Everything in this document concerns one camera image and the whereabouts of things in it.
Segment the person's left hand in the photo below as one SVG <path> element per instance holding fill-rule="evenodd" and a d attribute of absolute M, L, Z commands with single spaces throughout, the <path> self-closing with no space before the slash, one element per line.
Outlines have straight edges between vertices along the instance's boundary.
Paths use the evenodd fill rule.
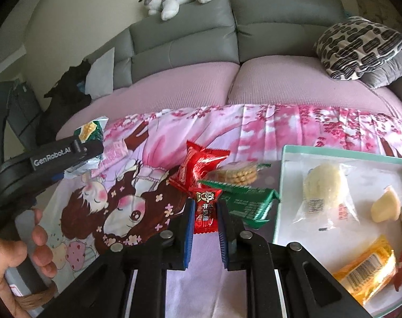
<path fill-rule="evenodd" d="M 32 240 L 36 245 L 32 254 L 32 260 L 40 268 L 42 273 L 48 278 L 53 278 L 57 274 L 57 267 L 53 262 L 53 253 L 47 245 L 48 235 L 44 228 L 39 225 L 43 213 L 41 210 L 33 208 L 34 229 Z M 28 256 L 27 246 L 23 241 L 13 241 L 0 239 L 0 298 L 8 308 L 13 317 L 30 317 L 15 299 L 9 284 L 5 279 L 5 272 L 9 268 L 15 268 L 25 261 Z"/>

